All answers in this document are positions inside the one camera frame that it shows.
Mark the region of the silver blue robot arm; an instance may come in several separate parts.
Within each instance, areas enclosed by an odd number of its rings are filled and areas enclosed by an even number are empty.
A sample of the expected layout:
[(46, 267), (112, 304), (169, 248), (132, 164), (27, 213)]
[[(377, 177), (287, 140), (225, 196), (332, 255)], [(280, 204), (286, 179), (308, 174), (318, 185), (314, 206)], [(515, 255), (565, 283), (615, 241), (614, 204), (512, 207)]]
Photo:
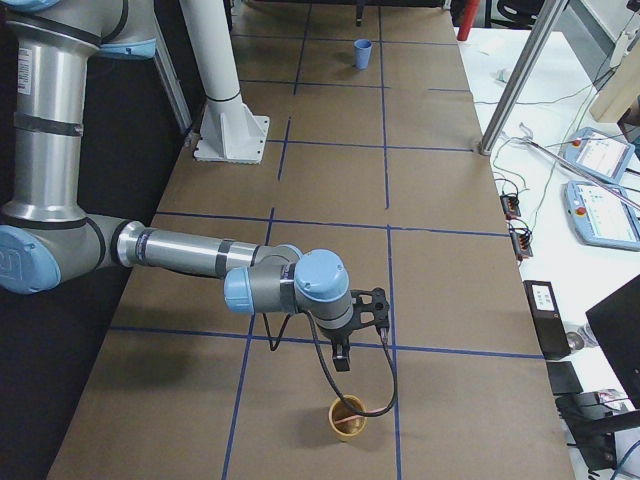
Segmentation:
[(33, 294), (111, 265), (161, 267), (221, 279), (235, 312), (304, 313), (349, 367), (355, 308), (349, 276), (328, 250), (260, 246), (149, 228), (86, 213), (77, 202), (87, 62), (93, 55), (150, 59), (150, 1), (9, 1), (19, 42), (15, 181), (3, 206), (1, 284)]

